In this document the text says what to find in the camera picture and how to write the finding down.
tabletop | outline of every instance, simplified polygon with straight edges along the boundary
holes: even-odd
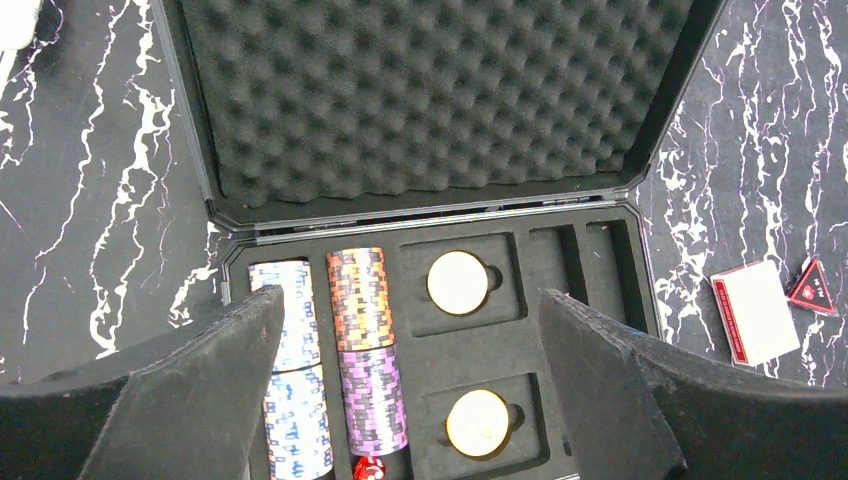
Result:
[[[788,285],[817,254],[842,316],[793,309],[801,349],[757,370],[848,381],[846,57],[838,2],[729,1],[629,194],[667,342],[729,362],[709,276],[766,259]],[[151,0],[45,0],[33,44],[0,54],[0,383],[220,306],[230,234],[207,219],[162,58]]]

orange poker chip stack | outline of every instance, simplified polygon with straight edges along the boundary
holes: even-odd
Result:
[[[351,248],[327,254],[336,347],[350,352],[395,342],[383,250]]]

poker chip stack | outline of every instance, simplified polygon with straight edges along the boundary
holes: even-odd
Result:
[[[333,468],[309,263],[251,265],[250,288],[283,287],[283,334],[265,392],[271,479],[314,479]]]
[[[327,263],[351,453],[396,452],[408,439],[383,251],[342,250]]]

red dice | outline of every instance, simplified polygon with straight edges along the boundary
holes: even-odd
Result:
[[[354,480],[382,480],[386,478],[386,466],[379,458],[362,457],[353,470]]]

poker chip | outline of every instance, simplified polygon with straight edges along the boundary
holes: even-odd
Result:
[[[321,365],[272,375],[263,411],[272,480],[312,480],[332,470]]]
[[[352,248],[327,254],[336,347],[386,347],[395,341],[383,250]]]
[[[488,455],[509,431],[509,409],[489,390],[474,390],[454,404],[445,426],[454,448],[469,457]]]
[[[430,299],[451,315],[466,315],[486,299],[489,278],[486,267],[474,255],[448,252],[439,257],[427,275]]]
[[[395,347],[339,352],[339,367],[351,453],[377,457],[405,447],[406,412]]]
[[[381,480],[386,478],[386,466],[374,457],[362,457],[353,469],[353,480]]]
[[[287,372],[321,362],[318,322],[312,299],[309,262],[289,260],[258,263],[248,267],[250,289],[266,285],[283,287],[285,319],[273,371]]]

